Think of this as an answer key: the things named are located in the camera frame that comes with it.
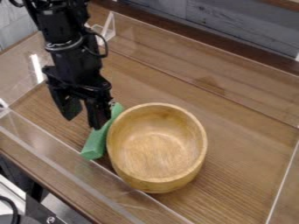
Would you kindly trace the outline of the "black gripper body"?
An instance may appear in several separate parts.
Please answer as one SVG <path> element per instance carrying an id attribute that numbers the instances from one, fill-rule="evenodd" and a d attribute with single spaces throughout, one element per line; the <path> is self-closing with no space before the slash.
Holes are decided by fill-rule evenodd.
<path id="1" fill-rule="evenodd" d="M 44 50 L 52 59 L 52 65 L 41 69 L 49 90 L 65 89 L 78 101 L 110 96 L 112 84 L 100 74 L 106 55 L 100 53 L 94 36 L 46 40 Z"/>

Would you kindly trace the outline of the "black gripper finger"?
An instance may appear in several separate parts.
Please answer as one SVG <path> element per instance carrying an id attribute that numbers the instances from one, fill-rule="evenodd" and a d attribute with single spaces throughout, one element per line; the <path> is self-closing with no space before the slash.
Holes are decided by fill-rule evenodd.
<path id="1" fill-rule="evenodd" d="M 88 111 L 88 126 L 98 130 L 110 119 L 112 97 L 88 98 L 84 103 Z"/>
<path id="2" fill-rule="evenodd" d="M 50 97 L 62 117 L 70 121 L 81 112 L 80 100 L 65 89 L 50 88 Z"/>

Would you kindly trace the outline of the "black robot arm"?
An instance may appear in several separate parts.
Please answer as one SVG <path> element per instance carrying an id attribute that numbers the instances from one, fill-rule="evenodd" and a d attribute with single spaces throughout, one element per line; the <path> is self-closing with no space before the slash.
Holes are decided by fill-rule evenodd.
<path id="1" fill-rule="evenodd" d="M 66 120 L 88 113 L 88 126 L 100 129 L 112 117 L 110 82 L 101 76 L 102 35 L 86 27 L 89 0 L 7 0 L 24 8 L 44 38 L 52 64 L 41 68 L 56 107 Z"/>

